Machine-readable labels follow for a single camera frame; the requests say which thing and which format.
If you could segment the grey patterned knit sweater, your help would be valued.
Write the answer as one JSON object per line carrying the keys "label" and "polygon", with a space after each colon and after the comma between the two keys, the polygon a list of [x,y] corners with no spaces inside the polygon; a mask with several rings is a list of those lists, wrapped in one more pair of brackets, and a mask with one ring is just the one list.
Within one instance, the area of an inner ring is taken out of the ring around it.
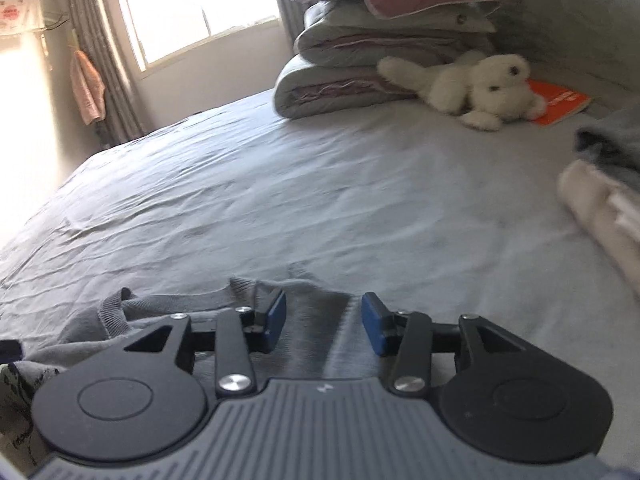
{"label": "grey patterned knit sweater", "polygon": [[24,342],[24,359],[2,365],[2,456],[24,474],[47,456],[30,416],[32,398],[44,382],[160,318],[186,313],[194,324],[212,322],[224,309],[265,304],[276,289],[286,295],[286,322],[277,348],[253,356],[258,382],[378,375],[380,364],[361,324],[359,297],[329,288],[298,263],[280,280],[235,276],[222,289],[195,295],[137,296],[122,288],[61,318],[42,341]]}

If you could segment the beige folded clothes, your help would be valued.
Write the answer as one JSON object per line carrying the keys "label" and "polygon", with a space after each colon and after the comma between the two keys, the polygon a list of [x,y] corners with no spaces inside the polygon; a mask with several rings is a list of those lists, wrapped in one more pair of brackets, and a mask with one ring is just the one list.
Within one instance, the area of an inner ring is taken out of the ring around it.
{"label": "beige folded clothes", "polygon": [[560,174],[558,194],[639,295],[639,194],[583,160]]}

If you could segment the grey bed sheet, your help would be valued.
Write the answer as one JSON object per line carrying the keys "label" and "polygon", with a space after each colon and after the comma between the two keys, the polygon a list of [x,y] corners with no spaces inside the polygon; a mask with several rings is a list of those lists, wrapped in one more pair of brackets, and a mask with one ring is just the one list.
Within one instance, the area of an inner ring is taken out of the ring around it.
{"label": "grey bed sheet", "polygon": [[602,448],[639,463],[639,300],[556,195],[579,114],[480,133],[414,101],[288,122],[269,93],[80,166],[1,254],[1,333],[26,352],[114,292],[209,307],[237,278],[288,292],[264,376],[373,374],[359,298],[475,313],[608,389]]}

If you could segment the grey curtain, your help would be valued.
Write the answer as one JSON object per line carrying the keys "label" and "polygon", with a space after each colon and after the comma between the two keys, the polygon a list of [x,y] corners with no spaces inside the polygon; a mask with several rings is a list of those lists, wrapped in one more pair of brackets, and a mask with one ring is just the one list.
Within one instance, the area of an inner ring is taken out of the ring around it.
{"label": "grey curtain", "polygon": [[307,6],[298,0],[277,0],[280,20],[292,53],[298,55],[296,40],[305,30],[305,13]]}
{"label": "grey curtain", "polygon": [[106,115],[96,127],[108,148],[145,136],[148,125],[142,104],[122,56],[105,0],[67,0],[79,47],[105,84]]}

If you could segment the white plush dog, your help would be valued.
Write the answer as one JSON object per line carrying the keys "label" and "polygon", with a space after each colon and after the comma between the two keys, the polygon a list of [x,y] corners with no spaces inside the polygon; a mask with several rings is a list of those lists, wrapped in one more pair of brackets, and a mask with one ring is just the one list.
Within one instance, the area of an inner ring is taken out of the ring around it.
{"label": "white plush dog", "polygon": [[529,87],[528,62],[518,54],[469,51],[452,63],[428,67],[386,56],[378,61],[378,73],[390,84],[415,93],[433,110],[480,131],[497,131],[520,119],[535,120],[547,111],[546,100]]}

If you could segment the pink hanging towel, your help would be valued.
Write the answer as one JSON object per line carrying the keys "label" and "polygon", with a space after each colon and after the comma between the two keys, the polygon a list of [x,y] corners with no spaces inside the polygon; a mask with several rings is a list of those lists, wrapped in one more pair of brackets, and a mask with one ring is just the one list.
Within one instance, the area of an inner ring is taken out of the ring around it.
{"label": "pink hanging towel", "polygon": [[70,59],[70,82],[82,121],[88,126],[106,116],[105,86],[85,52],[75,50]]}

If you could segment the orange book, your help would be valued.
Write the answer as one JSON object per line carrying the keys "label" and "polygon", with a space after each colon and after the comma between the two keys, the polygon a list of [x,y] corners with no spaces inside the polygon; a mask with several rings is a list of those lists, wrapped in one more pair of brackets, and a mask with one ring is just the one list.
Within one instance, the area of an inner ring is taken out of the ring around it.
{"label": "orange book", "polygon": [[551,126],[581,113],[592,101],[585,93],[558,84],[535,79],[529,79],[528,84],[533,92],[542,96],[547,103],[546,112],[534,120],[534,123],[540,126]]}

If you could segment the folded grey quilt stack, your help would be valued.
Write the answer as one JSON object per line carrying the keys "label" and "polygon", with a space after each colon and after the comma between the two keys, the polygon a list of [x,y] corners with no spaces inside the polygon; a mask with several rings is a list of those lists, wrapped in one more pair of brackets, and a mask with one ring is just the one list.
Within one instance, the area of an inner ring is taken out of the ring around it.
{"label": "folded grey quilt stack", "polygon": [[401,18],[377,18],[361,0],[316,3],[274,87],[274,110],[294,119],[410,99],[378,73],[382,58],[439,66],[469,50],[491,53],[495,31],[486,13],[467,3]]}

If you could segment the dark grey folded garment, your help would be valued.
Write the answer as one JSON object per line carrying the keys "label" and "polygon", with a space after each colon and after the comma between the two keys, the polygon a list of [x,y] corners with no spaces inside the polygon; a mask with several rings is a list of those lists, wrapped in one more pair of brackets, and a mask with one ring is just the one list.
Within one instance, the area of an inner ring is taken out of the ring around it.
{"label": "dark grey folded garment", "polygon": [[575,152],[612,179],[639,192],[639,101],[576,131]]}

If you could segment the grey right curtain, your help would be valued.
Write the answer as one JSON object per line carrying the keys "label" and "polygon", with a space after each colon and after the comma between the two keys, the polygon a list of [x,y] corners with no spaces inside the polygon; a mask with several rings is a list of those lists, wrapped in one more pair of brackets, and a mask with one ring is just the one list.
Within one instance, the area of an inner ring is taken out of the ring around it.
{"label": "grey right curtain", "polygon": [[305,30],[305,13],[307,6],[298,0],[277,0],[280,20],[292,53],[298,55],[296,40]]}

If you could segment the grey quilted headboard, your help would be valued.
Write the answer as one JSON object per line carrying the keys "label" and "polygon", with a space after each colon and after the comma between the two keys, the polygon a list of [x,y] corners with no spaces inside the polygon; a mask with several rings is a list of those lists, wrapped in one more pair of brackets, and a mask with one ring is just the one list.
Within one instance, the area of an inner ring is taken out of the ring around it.
{"label": "grey quilted headboard", "polygon": [[639,0],[502,0],[490,16],[498,50],[607,107],[639,94]]}

